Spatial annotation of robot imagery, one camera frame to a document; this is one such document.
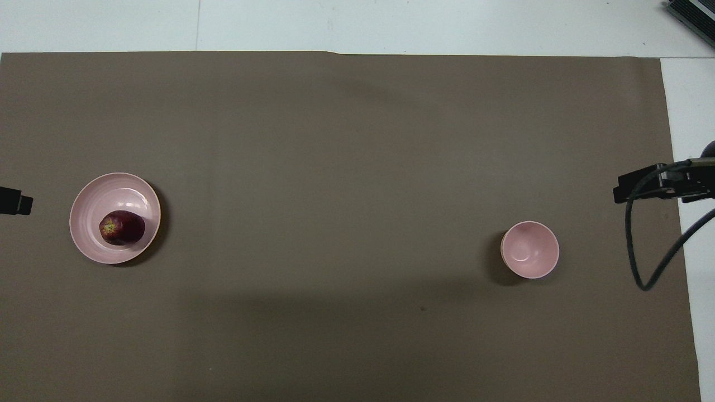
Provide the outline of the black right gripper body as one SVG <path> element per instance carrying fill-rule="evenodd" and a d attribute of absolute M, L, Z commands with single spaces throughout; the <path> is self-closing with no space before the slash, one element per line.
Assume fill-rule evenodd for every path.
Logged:
<path fill-rule="evenodd" d="M 665 199 L 694 203 L 714 198 L 714 158 L 694 158 L 672 163 L 661 173 Z"/>

